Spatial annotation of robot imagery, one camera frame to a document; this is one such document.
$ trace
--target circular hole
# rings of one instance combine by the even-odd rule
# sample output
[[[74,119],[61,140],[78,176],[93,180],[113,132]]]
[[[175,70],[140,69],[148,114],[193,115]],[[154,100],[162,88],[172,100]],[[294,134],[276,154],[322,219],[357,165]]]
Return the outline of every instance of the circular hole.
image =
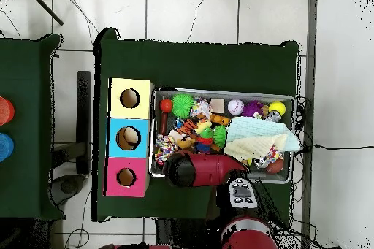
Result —
[[[140,95],[135,89],[126,89],[120,95],[120,102],[125,108],[135,108],[139,105]]]
[[[140,144],[140,132],[133,126],[120,128],[115,141],[120,149],[134,150]]]
[[[130,187],[136,180],[135,172],[132,169],[122,169],[117,173],[117,181],[120,185]]]

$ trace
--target gray bin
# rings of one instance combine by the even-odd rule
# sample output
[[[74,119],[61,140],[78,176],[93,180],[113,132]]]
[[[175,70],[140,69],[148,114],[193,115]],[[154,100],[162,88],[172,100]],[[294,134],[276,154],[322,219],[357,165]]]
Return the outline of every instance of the gray bin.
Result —
[[[162,168],[156,163],[154,159],[154,152],[156,152],[156,147],[154,145],[154,139],[156,138],[157,131],[159,131],[159,124],[161,120],[161,110],[160,110],[160,101],[163,98],[171,99],[177,93],[189,93],[192,96],[201,96],[204,99],[224,99],[225,108],[223,116],[228,118],[233,118],[235,116],[231,115],[227,110],[227,104],[232,99],[240,99],[247,104],[251,101],[257,100],[263,104],[269,105],[274,101],[281,101],[286,105],[286,113],[283,115],[281,123],[286,124],[294,133],[294,123],[296,119],[296,100],[292,96],[281,96],[281,95],[272,95],[272,94],[259,94],[259,93],[240,93],[240,92],[228,92],[228,91],[203,91],[203,90],[194,90],[194,89],[158,89],[153,92],[153,110],[154,110],[154,119],[152,122],[151,136],[150,136],[150,159],[149,159],[149,172],[152,176],[163,177]],[[167,117],[167,131],[173,129],[175,124],[175,116],[171,112]],[[293,152],[287,152],[284,156],[284,168],[281,172],[276,175],[267,174],[264,169],[259,169],[252,164],[251,174],[248,175],[248,178],[255,180],[260,178],[263,183],[276,183],[284,184],[290,181],[292,174],[292,166],[294,161]]]

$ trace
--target shape sorter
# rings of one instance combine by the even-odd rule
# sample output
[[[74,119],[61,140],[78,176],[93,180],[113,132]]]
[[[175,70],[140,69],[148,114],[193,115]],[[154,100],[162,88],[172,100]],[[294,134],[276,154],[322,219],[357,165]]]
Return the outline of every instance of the shape sorter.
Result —
[[[149,183],[149,80],[110,78],[104,196],[143,197]]]

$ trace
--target green tablecloth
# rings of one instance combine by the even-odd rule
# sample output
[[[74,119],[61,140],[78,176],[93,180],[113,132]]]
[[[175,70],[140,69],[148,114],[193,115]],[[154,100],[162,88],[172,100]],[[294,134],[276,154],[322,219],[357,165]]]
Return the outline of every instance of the green tablecloth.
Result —
[[[50,57],[57,34],[38,41],[0,39],[0,96],[15,107],[13,120],[0,127],[15,143],[0,163],[0,217],[59,219],[48,196],[51,165]]]
[[[102,195],[108,77],[150,80],[157,87],[295,96],[298,49],[296,42],[274,46],[120,41],[115,29],[103,30],[95,47],[95,100],[100,104],[93,114],[93,154],[99,159],[93,216],[205,218],[211,192],[211,187],[173,188],[164,178],[151,178],[144,198]],[[266,187],[288,223],[290,185]]]

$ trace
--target red ball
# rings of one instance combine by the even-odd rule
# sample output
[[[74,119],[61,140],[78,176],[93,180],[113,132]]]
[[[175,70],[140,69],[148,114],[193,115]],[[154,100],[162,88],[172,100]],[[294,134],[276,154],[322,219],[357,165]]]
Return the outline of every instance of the red ball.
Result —
[[[283,165],[284,165],[284,160],[283,159],[278,159],[277,161],[270,163],[266,167],[266,173],[267,174],[277,174],[278,172],[280,172],[283,169]]]
[[[162,112],[171,112],[172,111],[172,100],[171,99],[163,99],[160,102],[160,109]]]

